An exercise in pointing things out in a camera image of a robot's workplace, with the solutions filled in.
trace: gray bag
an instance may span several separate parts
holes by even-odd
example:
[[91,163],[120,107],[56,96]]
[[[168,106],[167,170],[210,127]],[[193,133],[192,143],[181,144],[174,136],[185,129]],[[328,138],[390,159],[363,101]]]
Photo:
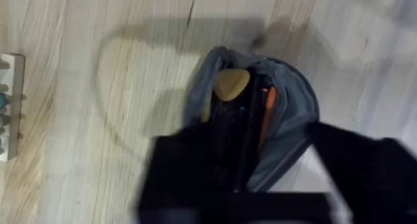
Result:
[[304,128],[319,120],[317,99],[307,79],[291,65],[218,47],[210,51],[195,77],[185,103],[184,126],[201,122],[217,73],[231,66],[256,67],[256,72],[271,78],[279,94],[259,163],[248,182],[249,191],[268,191],[311,144]]

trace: wood grain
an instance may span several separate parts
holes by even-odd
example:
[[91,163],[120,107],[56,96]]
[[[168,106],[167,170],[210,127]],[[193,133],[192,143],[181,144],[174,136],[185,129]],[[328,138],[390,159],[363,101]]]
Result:
[[[217,45],[296,65],[324,121],[414,148],[411,3],[0,0],[0,49],[26,56],[27,97],[19,156],[0,165],[0,223],[131,222],[152,136],[180,128]],[[274,189],[331,187],[309,151]]]

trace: black object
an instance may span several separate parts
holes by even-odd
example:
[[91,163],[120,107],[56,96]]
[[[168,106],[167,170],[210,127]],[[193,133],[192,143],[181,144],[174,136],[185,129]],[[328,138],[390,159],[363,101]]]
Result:
[[[417,162],[395,140],[313,123],[307,133],[353,213],[353,223],[417,223]],[[216,190],[214,131],[203,124],[157,140],[137,214],[141,223],[330,223],[325,194]]]
[[417,161],[396,140],[321,123],[308,132],[355,224],[417,223]]
[[208,124],[215,142],[208,145],[216,161],[218,189],[244,191],[258,164],[258,144],[265,114],[269,77],[250,72],[246,88],[234,99],[224,102],[213,93]]
[[214,161],[207,157],[212,142],[209,125],[158,138],[137,214],[140,223],[245,223],[295,220],[330,223],[322,193],[227,192],[214,183]]

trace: blurred object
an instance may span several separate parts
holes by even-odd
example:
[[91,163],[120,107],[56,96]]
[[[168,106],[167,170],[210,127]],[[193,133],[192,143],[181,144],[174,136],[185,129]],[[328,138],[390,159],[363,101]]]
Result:
[[1,116],[0,161],[8,161],[18,153],[18,135],[20,125],[20,106],[23,89],[23,70],[25,57],[16,54],[0,54],[0,93]]

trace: tan pointed object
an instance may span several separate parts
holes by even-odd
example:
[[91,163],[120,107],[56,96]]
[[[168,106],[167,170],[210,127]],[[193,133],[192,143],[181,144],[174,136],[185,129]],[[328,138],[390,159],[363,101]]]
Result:
[[234,100],[248,85],[250,74],[247,70],[229,68],[217,74],[214,93],[223,101]]

